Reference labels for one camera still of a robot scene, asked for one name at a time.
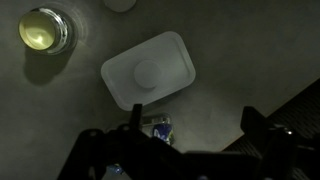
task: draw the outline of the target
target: small white object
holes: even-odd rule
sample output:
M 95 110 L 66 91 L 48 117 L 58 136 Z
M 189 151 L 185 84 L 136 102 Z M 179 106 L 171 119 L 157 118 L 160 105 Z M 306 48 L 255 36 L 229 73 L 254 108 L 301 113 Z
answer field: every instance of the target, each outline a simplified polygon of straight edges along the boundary
M 152 103 L 190 85 L 196 71 L 175 32 L 166 32 L 105 62 L 101 75 L 120 108 Z
M 126 12 L 136 4 L 136 0 L 103 0 L 103 2 L 115 12 Z

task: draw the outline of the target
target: container lid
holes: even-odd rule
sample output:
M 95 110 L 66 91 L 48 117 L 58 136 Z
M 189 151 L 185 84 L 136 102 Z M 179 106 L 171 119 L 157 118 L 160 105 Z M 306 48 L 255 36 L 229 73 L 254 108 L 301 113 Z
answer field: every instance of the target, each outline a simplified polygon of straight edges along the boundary
M 165 32 L 106 61 L 101 75 L 120 108 L 152 103 L 190 85 L 195 69 L 175 32 Z

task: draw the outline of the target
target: table surface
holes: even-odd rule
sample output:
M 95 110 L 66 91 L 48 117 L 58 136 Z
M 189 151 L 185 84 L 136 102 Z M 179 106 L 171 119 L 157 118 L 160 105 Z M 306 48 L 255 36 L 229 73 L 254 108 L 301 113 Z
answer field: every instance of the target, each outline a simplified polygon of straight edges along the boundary
M 126 13 L 99 0 L 0 3 L 0 179 L 55 179 L 82 130 L 127 122 L 100 68 L 166 31 L 181 35 L 197 76 L 144 114 L 172 116 L 181 152 L 222 150 L 243 134 L 244 106 L 268 116 L 320 76 L 318 2 L 139 0 Z M 75 20 L 73 52 L 41 56 L 21 42 L 20 17 L 43 5 Z

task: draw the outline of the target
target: dark object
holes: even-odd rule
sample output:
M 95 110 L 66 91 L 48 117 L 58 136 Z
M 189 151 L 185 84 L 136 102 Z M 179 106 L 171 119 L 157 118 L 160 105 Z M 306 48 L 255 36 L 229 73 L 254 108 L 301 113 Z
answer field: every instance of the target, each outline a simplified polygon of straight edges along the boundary
M 82 132 L 58 179 L 100 180 L 105 167 L 116 163 L 137 180 L 289 179 L 293 167 L 318 178 L 309 162 L 319 160 L 317 139 L 310 142 L 273 125 L 252 107 L 244 108 L 241 128 L 263 153 L 262 159 L 236 153 L 181 154 L 138 130 L 141 109 L 135 105 L 129 124 L 115 131 Z

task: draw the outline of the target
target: concrete floor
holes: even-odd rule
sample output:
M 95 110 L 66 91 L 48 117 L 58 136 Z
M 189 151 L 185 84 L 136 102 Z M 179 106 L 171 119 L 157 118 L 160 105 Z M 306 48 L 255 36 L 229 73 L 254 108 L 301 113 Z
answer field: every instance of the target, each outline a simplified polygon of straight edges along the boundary
M 242 135 L 243 106 L 267 116 L 320 77 L 316 1 L 137 0 L 123 14 L 100 0 L 0 3 L 0 179 L 56 179 L 82 130 L 126 122 L 100 68 L 165 31 L 182 36 L 197 77 L 144 114 L 170 113 L 182 152 L 222 150 Z M 76 21 L 72 53 L 40 56 L 21 42 L 19 18 L 41 5 Z

